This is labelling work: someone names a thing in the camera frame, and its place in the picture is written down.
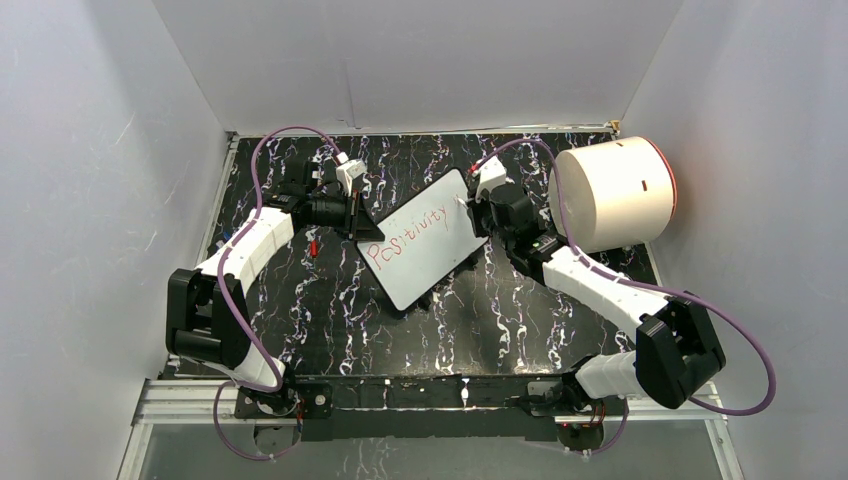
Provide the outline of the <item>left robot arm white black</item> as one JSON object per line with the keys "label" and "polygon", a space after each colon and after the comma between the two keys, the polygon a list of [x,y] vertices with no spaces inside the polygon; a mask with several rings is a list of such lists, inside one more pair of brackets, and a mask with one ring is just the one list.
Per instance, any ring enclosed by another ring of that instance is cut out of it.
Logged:
{"label": "left robot arm white black", "polygon": [[384,237],[358,186],[364,162],[345,155],[337,159],[339,191],[321,192],[315,163],[286,162],[283,180],[260,195],[248,221],[214,255],[193,269],[175,270],[168,279],[167,351],[260,392],[260,403],[275,416],[294,411],[299,391],[286,381],[285,364],[269,354],[250,326],[245,300],[250,287],[305,227],[329,227],[348,240]]}

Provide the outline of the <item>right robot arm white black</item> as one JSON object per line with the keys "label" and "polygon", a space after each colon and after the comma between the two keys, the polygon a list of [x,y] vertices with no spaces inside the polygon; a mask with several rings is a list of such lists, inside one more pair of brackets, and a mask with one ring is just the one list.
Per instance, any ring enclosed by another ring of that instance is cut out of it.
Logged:
{"label": "right robot arm white black", "polygon": [[501,244],[518,273],[564,293],[612,322],[634,348],[589,355],[562,376],[555,402],[590,413],[603,398],[648,397],[676,409],[726,365],[707,310],[676,294],[638,288],[592,258],[574,254],[547,229],[526,192],[503,184],[469,192],[467,214],[476,236]]}

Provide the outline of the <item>small white whiteboard black frame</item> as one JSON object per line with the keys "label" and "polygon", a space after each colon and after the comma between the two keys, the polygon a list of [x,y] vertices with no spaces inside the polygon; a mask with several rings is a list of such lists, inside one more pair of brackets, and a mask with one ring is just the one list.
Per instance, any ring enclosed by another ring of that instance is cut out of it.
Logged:
{"label": "small white whiteboard black frame", "polygon": [[384,241],[355,243],[395,309],[412,307],[488,241],[455,202],[467,193],[462,172],[451,169],[379,222]]}

